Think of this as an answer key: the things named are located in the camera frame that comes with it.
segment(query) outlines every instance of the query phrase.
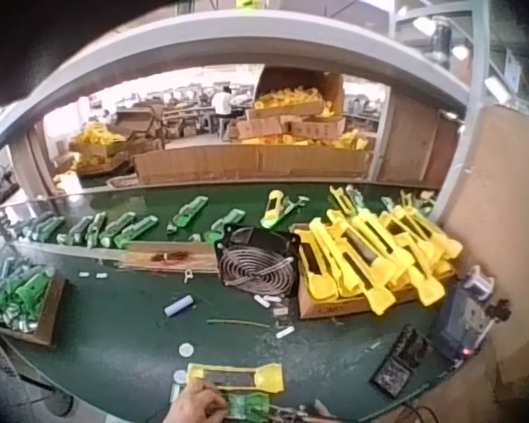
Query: white shirt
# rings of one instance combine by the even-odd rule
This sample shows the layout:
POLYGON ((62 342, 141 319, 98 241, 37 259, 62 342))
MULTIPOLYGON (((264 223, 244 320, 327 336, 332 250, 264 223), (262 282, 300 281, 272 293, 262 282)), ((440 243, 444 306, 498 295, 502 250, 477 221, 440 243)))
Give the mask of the white shirt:
POLYGON ((212 98, 212 106, 217 115, 231 115, 231 94, 222 91, 212 98))

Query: black fan frame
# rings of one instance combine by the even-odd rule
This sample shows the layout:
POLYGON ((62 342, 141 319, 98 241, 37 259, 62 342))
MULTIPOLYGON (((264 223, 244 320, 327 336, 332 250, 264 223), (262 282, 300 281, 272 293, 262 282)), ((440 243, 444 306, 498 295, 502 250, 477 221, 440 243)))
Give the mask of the black fan frame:
POLYGON ((284 231, 272 231, 261 227, 254 227, 249 225, 227 224, 224 227, 224 236, 221 240, 213 244, 215 255, 218 263, 223 257, 224 249, 233 246, 253 247, 262 249, 267 252, 277 253, 285 258, 292 257, 294 260, 290 264, 294 273, 295 281, 292 285, 292 290, 287 294, 288 297, 295 297, 298 294, 298 287, 300 285, 300 255, 298 254, 300 243, 300 235, 292 234, 284 231), (243 232, 243 237, 235 238, 239 229, 248 229, 243 232))

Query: yellow product pile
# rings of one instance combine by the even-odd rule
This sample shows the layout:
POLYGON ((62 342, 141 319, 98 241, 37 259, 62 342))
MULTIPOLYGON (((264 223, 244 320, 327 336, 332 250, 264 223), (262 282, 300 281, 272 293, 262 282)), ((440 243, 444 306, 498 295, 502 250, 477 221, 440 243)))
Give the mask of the yellow product pile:
POLYGON ((462 245, 409 204, 379 216, 364 207, 352 186, 331 193, 340 210, 327 223, 313 219, 294 230, 302 239, 302 274, 311 297, 337 303, 363 296, 382 315, 399 292, 415 290, 430 306, 445 296, 443 282, 454 275, 451 260, 462 245))
MULTIPOLYGON (((122 143, 125 138, 108 130, 104 123, 90 122, 72 139, 78 145, 113 145, 122 143)), ((106 155, 92 155, 80 153, 72 165, 73 170, 106 163, 109 157, 106 155)))
MULTIPOLYGON (((262 108, 279 108, 282 106, 293 106, 296 104, 309 103, 311 101, 319 100, 323 101, 324 98, 316 88, 304 90, 303 87, 299 86, 295 89, 287 88, 285 90, 278 90, 263 94, 255 101, 254 108, 257 110, 262 108)), ((332 104, 330 101, 325 102, 324 111, 318 116, 333 116, 332 104)))
POLYGON ((359 137, 358 130, 345 132, 339 137, 339 139, 311 139, 282 134, 243 139, 241 142, 241 144, 249 145, 322 145, 342 148, 345 150, 364 150, 368 143, 369 142, 365 138, 359 137))

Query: electric fan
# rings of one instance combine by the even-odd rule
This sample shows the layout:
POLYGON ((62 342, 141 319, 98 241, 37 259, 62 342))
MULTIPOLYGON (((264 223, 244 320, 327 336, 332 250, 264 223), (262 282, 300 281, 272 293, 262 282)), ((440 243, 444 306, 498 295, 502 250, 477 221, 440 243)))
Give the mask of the electric fan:
POLYGON ((26 385, 0 346, 0 423, 32 423, 34 415, 26 385))
POLYGON ((232 224, 226 225, 224 237, 214 246, 226 286, 259 295, 296 295, 297 234, 232 224))

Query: ceiling light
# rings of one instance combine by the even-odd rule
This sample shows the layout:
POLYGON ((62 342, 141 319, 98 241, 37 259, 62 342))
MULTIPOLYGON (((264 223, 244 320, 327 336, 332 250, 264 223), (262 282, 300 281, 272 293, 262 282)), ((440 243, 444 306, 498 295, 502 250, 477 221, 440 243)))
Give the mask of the ceiling light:
POLYGON ((498 78, 490 77, 484 81, 484 84, 486 85, 487 89, 489 89, 489 91, 494 95, 494 97, 496 97, 500 104, 506 103, 511 98, 511 95, 508 92, 507 88, 503 86, 503 84, 498 78))
POLYGON ((437 24, 432 19, 429 19, 426 16, 422 16, 420 18, 417 18, 414 21, 414 26, 419 29, 421 32, 426 34, 428 37, 433 35, 435 33, 435 30, 437 29, 437 24))
POLYGON ((383 11, 395 11, 393 0, 362 0, 362 2, 373 5, 383 11))
POLYGON ((467 46, 459 44, 452 48, 452 54, 457 57, 458 60, 466 60, 470 56, 470 50, 467 46))

